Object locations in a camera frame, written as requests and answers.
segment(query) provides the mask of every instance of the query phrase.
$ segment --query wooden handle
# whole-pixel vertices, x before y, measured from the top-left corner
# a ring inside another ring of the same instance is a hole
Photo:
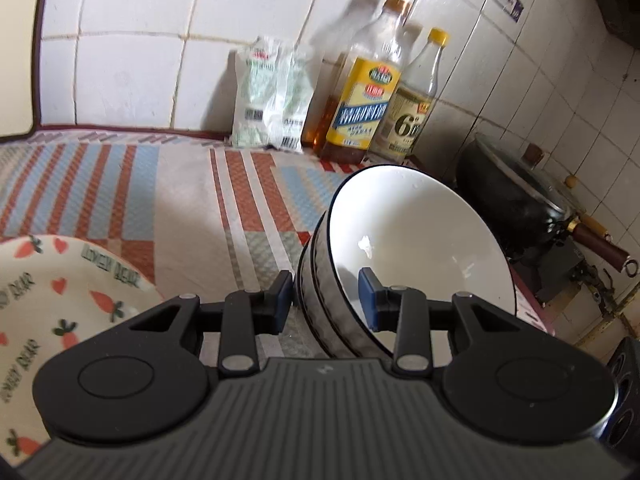
[[[572,222],[568,229],[576,242],[591,249],[618,272],[625,268],[629,253],[624,249],[607,242],[581,222]]]
[[[609,231],[600,222],[598,222],[593,216],[582,213],[580,215],[580,222],[585,224],[589,229],[596,233],[600,238],[606,238],[609,240]]]

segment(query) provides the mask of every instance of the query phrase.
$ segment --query bowl rim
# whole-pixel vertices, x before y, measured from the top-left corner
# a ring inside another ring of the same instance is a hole
[[[456,197],[458,197],[460,200],[462,200],[462,202],[464,202],[466,204],[466,206],[468,206],[468,208],[470,209],[470,211],[476,215],[476,217],[478,218],[478,220],[482,223],[482,225],[486,228],[487,232],[491,235],[491,237],[494,239],[495,241],[495,245],[498,247],[498,250],[500,251],[500,254],[502,255],[502,257],[504,258],[504,262],[507,265],[507,272],[509,273],[509,280],[511,282],[511,288],[513,291],[513,311],[509,312],[507,310],[505,310],[505,312],[507,312],[508,314],[511,314],[512,316],[516,316],[517,312],[518,312],[518,300],[516,298],[516,286],[515,283],[513,281],[513,276],[511,275],[511,267],[509,265],[509,261],[507,260],[507,257],[504,254],[504,251],[502,250],[502,248],[500,247],[500,244],[498,243],[498,241],[495,239],[494,234],[491,232],[491,230],[489,229],[488,225],[484,222],[484,220],[482,220],[482,217],[476,212],[475,209],[473,209],[466,200],[464,200],[460,195],[458,195],[455,191],[453,191],[450,187],[445,186],[445,184],[441,183],[439,180],[436,180],[435,178],[433,178],[432,176],[429,176],[428,174],[426,174],[425,172],[418,170],[417,168],[411,168],[409,166],[399,166],[397,164],[375,164],[373,166],[366,166],[364,168],[361,168],[358,171],[354,171],[353,173],[351,173],[347,178],[345,178],[341,183],[340,186],[337,187],[337,189],[334,192],[334,195],[331,198],[331,203],[329,204],[329,207],[327,208],[327,210],[324,212],[324,216],[326,216],[326,246],[327,246],[327,252],[328,252],[328,256],[329,256],[329,262],[331,263],[331,270],[332,273],[334,274],[334,279],[337,283],[338,289],[340,290],[340,294],[342,295],[342,300],[344,301],[344,303],[347,305],[348,309],[351,311],[351,313],[353,314],[353,317],[356,318],[356,320],[358,321],[359,325],[363,328],[363,330],[367,333],[367,335],[369,336],[369,338],[371,338],[373,341],[375,341],[377,343],[377,345],[383,349],[383,351],[386,352],[386,354],[388,355],[393,355],[393,351],[389,350],[388,348],[386,348],[381,342],[380,340],[375,336],[375,334],[369,329],[369,327],[367,327],[366,325],[364,325],[364,323],[362,322],[362,320],[360,319],[360,316],[358,315],[358,313],[354,310],[353,305],[351,304],[351,301],[348,300],[347,295],[344,292],[344,289],[342,287],[342,282],[340,281],[340,278],[338,277],[338,272],[335,269],[335,263],[334,263],[334,255],[332,253],[332,248],[331,248],[331,237],[330,237],[330,229],[331,229],[331,213],[332,213],[332,209],[334,208],[334,204],[335,204],[335,199],[336,197],[340,194],[340,190],[347,184],[348,181],[350,181],[353,177],[355,177],[356,175],[358,175],[359,173],[362,173],[363,171],[367,171],[367,170],[372,170],[373,168],[380,168],[380,167],[393,167],[393,168],[401,168],[402,170],[407,170],[407,171],[416,171],[417,173],[420,173],[421,175],[427,177],[428,179],[432,180],[434,183],[438,184],[439,186],[445,187],[448,191],[450,191],[451,193],[453,193]]]

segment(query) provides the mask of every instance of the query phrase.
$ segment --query heart pattern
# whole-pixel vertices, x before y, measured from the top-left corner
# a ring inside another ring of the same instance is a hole
[[[52,280],[51,281],[51,288],[55,292],[60,294],[60,296],[62,296],[62,294],[64,294],[64,291],[66,289],[66,279],[65,278],[58,278],[57,280]]]
[[[69,244],[66,243],[64,240],[62,240],[61,238],[54,238],[53,246],[58,251],[58,254],[64,254],[66,250],[69,248]]]

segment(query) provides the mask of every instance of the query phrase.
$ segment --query pan handle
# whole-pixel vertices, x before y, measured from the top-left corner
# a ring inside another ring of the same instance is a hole
[[[633,259],[624,249],[601,238],[594,231],[577,219],[571,221],[567,230],[579,244],[591,249],[618,272],[624,271],[632,278],[638,274],[638,261]]]

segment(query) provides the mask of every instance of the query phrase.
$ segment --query ceramic plate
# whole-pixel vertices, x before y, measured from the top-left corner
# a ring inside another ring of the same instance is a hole
[[[0,453],[17,465],[49,439],[31,397],[38,368],[162,297],[123,259],[76,238],[16,238],[0,244],[0,266]]]

